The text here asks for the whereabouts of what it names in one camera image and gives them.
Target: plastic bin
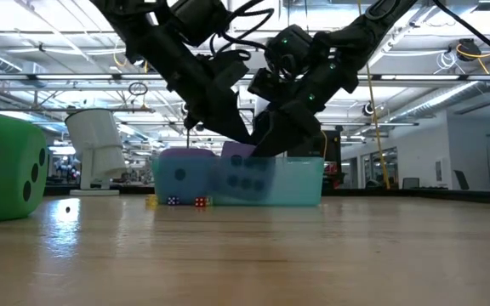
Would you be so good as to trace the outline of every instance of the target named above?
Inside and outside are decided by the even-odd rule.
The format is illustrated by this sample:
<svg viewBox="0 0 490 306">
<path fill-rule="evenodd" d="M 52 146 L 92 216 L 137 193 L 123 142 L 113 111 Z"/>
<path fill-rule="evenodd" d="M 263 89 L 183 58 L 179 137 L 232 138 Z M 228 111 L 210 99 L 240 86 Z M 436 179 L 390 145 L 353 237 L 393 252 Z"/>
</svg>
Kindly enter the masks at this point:
<svg viewBox="0 0 490 306">
<path fill-rule="evenodd" d="M 258 169 L 239 167 L 230 157 L 157 158 L 152 163 L 155 190 L 160 202 L 177 196 L 181 205 L 194 205 L 192 199 L 196 196 L 212 197 L 215 206 L 304 207 L 320 204 L 324 171 L 322 158 L 273 157 L 265 161 L 257 158 L 256 162 L 264 165 L 262 167 L 268 165 L 264 176 L 259 175 Z M 236 168 L 233 173 L 239 173 L 237 182 L 229 181 L 230 167 Z M 259 181 L 262 181 L 263 188 L 259 188 Z"/>
</svg>

